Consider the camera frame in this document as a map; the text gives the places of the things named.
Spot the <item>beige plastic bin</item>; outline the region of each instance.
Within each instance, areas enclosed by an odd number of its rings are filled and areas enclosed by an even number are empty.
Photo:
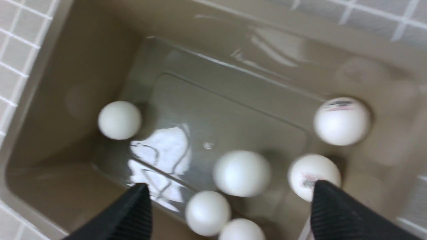
[[[394,221],[427,158],[426,63],[427,53],[265,0],[63,0],[0,152],[0,197],[60,239],[145,181],[153,240],[201,239],[183,221],[186,202],[216,190],[222,154],[251,150],[273,181],[261,196],[228,196],[234,216],[269,240],[304,239],[310,204],[287,170],[313,152],[336,162],[345,191]],[[313,131],[317,108],[339,96],[374,116],[354,146]],[[131,140],[97,128],[115,100],[143,111]]]

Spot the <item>ping pong ball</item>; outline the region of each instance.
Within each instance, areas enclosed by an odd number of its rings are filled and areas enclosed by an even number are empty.
[[[302,199],[313,200],[314,184],[327,180],[341,186],[341,175],[336,165],[319,154],[307,154],[296,159],[288,171],[288,182],[292,190]]]
[[[216,186],[228,195],[253,197],[268,187],[270,164],[258,153],[231,151],[217,161],[213,179]]]
[[[319,138],[337,146],[357,143],[366,135],[369,127],[369,110],[350,97],[325,102],[314,118],[314,129]]]
[[[211,237],[219,234],[231,219],[231,207],[224,196],[213,191],[194,195],[185,209],[187,225],[195,233]]]
[[[218,240],[265,240],[263,230],[253,221],[238,218],[221,230]]]
[[[105,106],[98,116],[98,127],[102,134],[115,140],[133,137],[141,128],[142,116],[130,102],[117,101]]]

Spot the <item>white tile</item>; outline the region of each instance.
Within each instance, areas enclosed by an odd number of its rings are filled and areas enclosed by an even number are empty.
[[[34,65],[34,61],[37,58],[37,55],[38,55],[38,49],[32,48],[29,55],[28,55],[27,63],[23,69],[24,74],[26,74],[26,75],[30,74],[30,72],[32,70],[32,66]]]
[[[427,23],[427,0],[419,0],[412,19]]]
[[[21,77],[16,85],[16,88],[14,89],[14,92],[10,98],[10,101],[17,104],[19,102],[19,99],[21,98],[22,95],[22,91],[25,88],[26,82],[27,82],[28,78],[26,77]]]
[[[8,106],[9,106],[9,104],[7,102],[0,100],[0,120],[3,118]]]
[[[398,22],[353,9],[347,20],[347,25],[391,39],[398,26]]]
[[[10,126],[10,122],[12,121],[13,115],[15,114],[15,109],[16,108],[14,106],[8,106],[0,122],[0,131],[4,133],[7,132],[7,129],[9,129]]]
[[[1,148],[1,145],[3,144],[3,140],[4,140],[4,135],[0,135],[0,148]]]
[[[427,229],[427,182],[419,179],[413,190],[402,218]]]
[[[301,0],[297,10],[308,14],[314,14],[337,23],[344,13],[345,6],[327,0]]]
[[[403,15],[408,6],[409,0],[358,0],[357,4],[384,12]]]
[[[13,34],[34,43],[44,20],[44,17],[23,9],[16,22]]]
[[[6,34],[0,32],[0,49],[1,49],[5,40],[6,40]]]
[[[19,78],[20,75],[0,66],[0,96],[10,100]]]
[[[14,240],[21,222],[9,212],[0,207],[0,239]]]
[[[25,6],[40,13],[46,14],[49,11],[52,2],[53,0],[26,0]]]
[[[400,40],[409,45],[427,49],[427,31],[425,29],[408,25]]]
[[[18,7],[12,3],[0,0],[0,28],[9,30]]]
[[[15,38],[10,38],[7,44],[2,62],[18,71],[23,71],[25,62],[29,56],[31,46]]]

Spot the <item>white ball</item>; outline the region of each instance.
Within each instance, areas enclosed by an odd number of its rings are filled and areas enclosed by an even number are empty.
[[[341,186],[341,175],[336,165],[319,154],[299,157],[288,171],[292,190],[308,202],[313,200],[314,184],[317,180],[327,180],[338,187]]]
[[[142,116],[139,109],[125,101],[112,102],[98,116],[102,134],[116,140],[133,137],[141,128]]]
[[[213,191],[194,195],[185,209],[187,225],[195,233],[211,237],[219,234],[231,219],[231,207],[224,196]]]
[[[213,170],[217,187],[228,195],[253,197],[270,183],[271,167],[255,152],[231,151],[223,155]]]
[[[370,113],[358,100],[340,97],[325,102],[314,118],[314,129],[324,142],[347,146],[360,141],[370,127]]]
[[[218,240],[265,240],[263,230],[253,221],[238,218],[221,230]]]

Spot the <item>tile wall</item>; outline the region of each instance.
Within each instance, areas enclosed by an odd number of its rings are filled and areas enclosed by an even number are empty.
[[[0,145],[57,0],[0,0]],[[0,240],[47,240],[0,202]]]
[[[427,0],[268,0],[427,49]]]

